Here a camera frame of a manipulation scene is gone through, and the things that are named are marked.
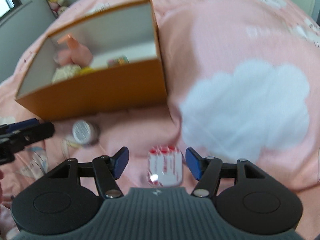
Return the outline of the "person left hand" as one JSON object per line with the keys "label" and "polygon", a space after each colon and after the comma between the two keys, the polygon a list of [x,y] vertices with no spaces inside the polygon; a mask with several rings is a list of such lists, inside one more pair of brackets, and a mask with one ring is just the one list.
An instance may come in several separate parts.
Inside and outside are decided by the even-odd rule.
{"label": "person left hand", "polygon": [[0,203],[3,202],[3,187],[2,187],[2,180],[4,179],[4,173],[0,170]]}

